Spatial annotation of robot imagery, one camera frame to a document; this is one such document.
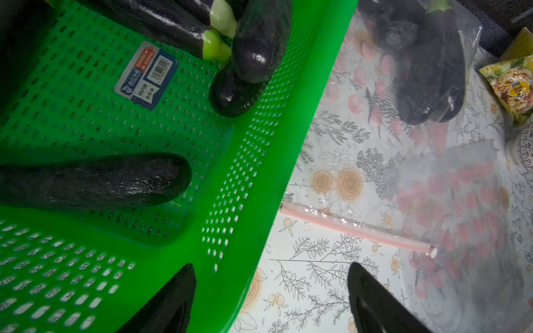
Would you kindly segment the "long eggplant stem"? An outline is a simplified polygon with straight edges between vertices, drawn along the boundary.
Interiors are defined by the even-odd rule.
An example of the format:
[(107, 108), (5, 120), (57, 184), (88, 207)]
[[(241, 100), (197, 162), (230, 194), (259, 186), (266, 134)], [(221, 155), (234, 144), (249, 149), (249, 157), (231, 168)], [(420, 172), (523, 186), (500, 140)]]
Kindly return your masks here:
[(437, 105), (444, 69), (444, 37), (439, 27), (421, 27), (418, 39), (402, 57), (408, 72), (397, 94), (398, 113), (408, 125), (426, 122)]

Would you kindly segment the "large eggplant front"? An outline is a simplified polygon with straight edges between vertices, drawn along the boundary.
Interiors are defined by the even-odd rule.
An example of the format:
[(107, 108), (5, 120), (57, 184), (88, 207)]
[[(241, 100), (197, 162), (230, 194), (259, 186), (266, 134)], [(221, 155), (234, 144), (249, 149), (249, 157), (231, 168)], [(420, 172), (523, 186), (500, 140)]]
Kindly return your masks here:
[(439, 101), (432, 120), (439, 123), (455, 118), (464, 106), (466, 96), (466, 64), (464, 48), (459, 34), (457, 15), (449, 1), (431, 1), (427, 14), (440, 28), (444, 37), (444, 69)]

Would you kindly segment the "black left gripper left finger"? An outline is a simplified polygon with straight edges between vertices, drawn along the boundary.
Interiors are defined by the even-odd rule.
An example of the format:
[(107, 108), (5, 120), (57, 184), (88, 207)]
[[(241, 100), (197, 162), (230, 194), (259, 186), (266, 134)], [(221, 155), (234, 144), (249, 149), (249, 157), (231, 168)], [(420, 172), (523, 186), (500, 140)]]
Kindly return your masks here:
[(119, 332), (185, 332), (190, 323), (197, 279), (186, 264)]

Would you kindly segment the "clear pink-dotted zip-top bag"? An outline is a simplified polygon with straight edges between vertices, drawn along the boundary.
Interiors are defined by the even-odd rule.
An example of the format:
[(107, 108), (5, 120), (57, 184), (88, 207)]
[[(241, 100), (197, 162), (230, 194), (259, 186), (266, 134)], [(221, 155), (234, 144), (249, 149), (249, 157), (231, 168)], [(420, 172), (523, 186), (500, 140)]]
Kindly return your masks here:
[(481, 25), (458, 1), (360, 1), (358, 11), (374, 25), (377, 47), (401, 67), (395, 105), (401, 122), (427, 124), (442, 148), (447, 124), (466, 98), (468, 72)]

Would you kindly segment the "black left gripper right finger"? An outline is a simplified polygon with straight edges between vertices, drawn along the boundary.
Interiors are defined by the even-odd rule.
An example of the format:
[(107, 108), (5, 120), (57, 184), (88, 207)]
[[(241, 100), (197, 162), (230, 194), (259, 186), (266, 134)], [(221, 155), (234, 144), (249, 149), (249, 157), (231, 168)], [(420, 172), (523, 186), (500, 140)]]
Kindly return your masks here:
[(428, 332), (361, 264), (348, 270), (351, 313), (358, 332)]

